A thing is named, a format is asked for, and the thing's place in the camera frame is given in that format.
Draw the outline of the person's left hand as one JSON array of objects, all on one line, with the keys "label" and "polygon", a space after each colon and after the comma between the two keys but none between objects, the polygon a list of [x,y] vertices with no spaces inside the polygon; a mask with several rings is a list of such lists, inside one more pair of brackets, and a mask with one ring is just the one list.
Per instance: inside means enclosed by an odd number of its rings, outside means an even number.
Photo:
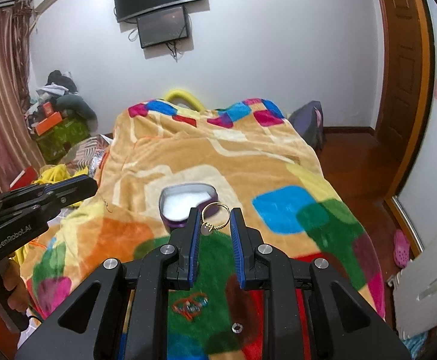
[{"label": "person's left hand", "polygon": [[15,311],[25,313],[29,306],[29,294],[20,275],[19,265],[11,258],[3,276],[4,287],[10,292],[8,306]]}]

